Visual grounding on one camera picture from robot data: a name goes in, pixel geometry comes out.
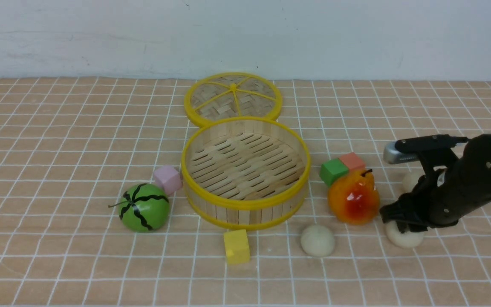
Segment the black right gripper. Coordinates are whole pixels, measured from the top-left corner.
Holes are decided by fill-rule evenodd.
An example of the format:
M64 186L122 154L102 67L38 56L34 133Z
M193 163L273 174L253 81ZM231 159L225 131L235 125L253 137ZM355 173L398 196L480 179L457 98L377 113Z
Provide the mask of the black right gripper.
M456 160L444 165L419 160L424 175L412 194L402 194L380 208L384 223L395 221L399 233L450 227L491 202L491 133L452 148Z

